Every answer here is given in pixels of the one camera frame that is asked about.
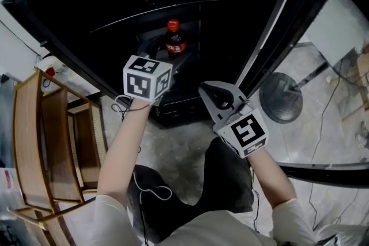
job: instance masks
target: floor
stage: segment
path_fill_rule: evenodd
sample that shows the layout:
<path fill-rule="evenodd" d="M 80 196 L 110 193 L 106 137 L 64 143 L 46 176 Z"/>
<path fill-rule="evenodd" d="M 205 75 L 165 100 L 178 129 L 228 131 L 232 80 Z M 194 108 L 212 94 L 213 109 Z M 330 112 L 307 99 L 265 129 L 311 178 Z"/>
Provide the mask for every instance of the floor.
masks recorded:
<path fill-rule="evenodd" d="M 315 47 L 295 48 L 277 71 L 286 73 L 299 82 L 321 63 L 322 58 Z M 360 105 L 360 97 L 355 88 L 349 87 L 344 82 L 338 86 L 324 114 L 322 139 L 314 154 L 319 141 L 321 113 L 335 86 L 328 81 L 335 78 L 334 72 L 327 69 L 303 87 L 303 110 L 293 123 L 277 124 L 261 110 L 270 132 L 266 148 L 276 161 L 306 164 L 367 161 L 369 150 L 361 150 L 357 147 L 355 133 L 362 120 L 369 125 L 369 116 L 364 112 L 356 113 L 342 123 L 341 119 Z M 250 101 L 254 108 L 260 108 L 258 93 L 255 93 Z M 101 98 L 101 104 L 109 146 L 121 121 L 118 114 L 111 109 L 110 98 Z M 194 205 L 202 192 L 204 153 L 215 137 L 211 127 L 212 122 L 198 122 L 170 130 L 160 130 L 148 123 L 137 163 L 159 171 L 182 201 Z M 369 190 L 312 185 L 298 180 L 292 180 L 292 182 L 312 227 L 332 222 L 369 224 Z M 257 180 L 255 180 L 255 188 L 261 196 L 257 228 L 261 233 L 269 235 L 272 230 L 272 209 Z M 78 214 L 71 213 L 65 217 L 77 245 L 83 245 L 86 242 L 86 232 L 92 222 L 92 211 L 93 204 L 81 209 Z M 256 213 L 257 202 L 254 203 L 254 216 Z"/>

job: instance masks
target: black round base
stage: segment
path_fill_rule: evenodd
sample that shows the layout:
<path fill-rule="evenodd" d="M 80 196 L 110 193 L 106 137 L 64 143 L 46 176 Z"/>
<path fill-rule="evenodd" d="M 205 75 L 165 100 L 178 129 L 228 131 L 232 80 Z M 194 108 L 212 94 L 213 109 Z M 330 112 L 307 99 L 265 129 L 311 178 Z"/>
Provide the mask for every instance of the black round base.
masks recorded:
<path fill-rule="evenodd" d="M 273 73 L 259 89 L 261 107 L 271 120 L 286 124 L 301 114 L 303 99 L 295 80 L 284 73 Z"/>

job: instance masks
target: white sleeve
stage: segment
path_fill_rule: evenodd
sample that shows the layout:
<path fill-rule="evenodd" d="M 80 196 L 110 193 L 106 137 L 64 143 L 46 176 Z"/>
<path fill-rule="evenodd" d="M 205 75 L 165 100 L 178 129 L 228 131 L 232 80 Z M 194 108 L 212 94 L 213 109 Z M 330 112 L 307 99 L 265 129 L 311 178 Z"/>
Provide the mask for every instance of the white sleeve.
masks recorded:
<path fill-rule="evenodd" d="M 110 196 L 95 200 L 91 245 L 141 245 L 128 218 L 127 210 Z"/>
<path fill-rule="evenodd" d="M 272 217 L 273 237 L 278 243 L 314 245 L 317 242 L 312 228 L 304 219 L 304 212 L 297 199 L 278 205 L 274 208 Z"/>

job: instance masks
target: black cloth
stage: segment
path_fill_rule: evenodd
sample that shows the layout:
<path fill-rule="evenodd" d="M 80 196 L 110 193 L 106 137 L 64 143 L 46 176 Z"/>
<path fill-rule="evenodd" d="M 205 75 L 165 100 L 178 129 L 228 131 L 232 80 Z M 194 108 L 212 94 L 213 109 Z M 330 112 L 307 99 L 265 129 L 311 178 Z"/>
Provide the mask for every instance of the black cloth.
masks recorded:
<path fill-rule="evenodd" d="M 169 187 L 154 169 L 142 165 L 134 168 L 138 185 L 151 189 L 162 198 L 167 198 Z M 147 238 L 159 243 L 172 232 L 195 217 L 215 210 L 228 210 L 233 213 L 252 211 L 254 195 L 252 192 L 250 167 L 246 160 L 236 155 L 220 138 L 215 138 L 205 153 L 204 187 L 196 205 L 187 205 L 173 193 L 163 201 L 151 192 L 142 193 L 142 213 Z M 133 176 L 128 187 L 128 205 L 133 213 L 133 226 L 144 234 L 140 215 L 140 190 Z"/>

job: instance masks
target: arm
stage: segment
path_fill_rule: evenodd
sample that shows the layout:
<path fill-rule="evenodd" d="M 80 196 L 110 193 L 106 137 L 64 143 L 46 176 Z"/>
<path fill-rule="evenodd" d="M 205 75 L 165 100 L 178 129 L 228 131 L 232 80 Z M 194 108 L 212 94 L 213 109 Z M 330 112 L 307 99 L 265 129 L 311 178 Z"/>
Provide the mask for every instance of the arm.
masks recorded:
<path fill-rule="evenodd" d="M 287 175 L 263 147 L 247 157 L 260 186 L 274 209 L 279 204 L 296 198 L 296 192 Z"/>
<path fill-rule="evenodd" d="M 134 99 L 131 109 L 139 109 L 148 104 L 147 101 Z M 126 206 L 127 189 L 150 108 L 127 113 L 101 166 L 97 194 L 108 195 L 123 206 Z"/>

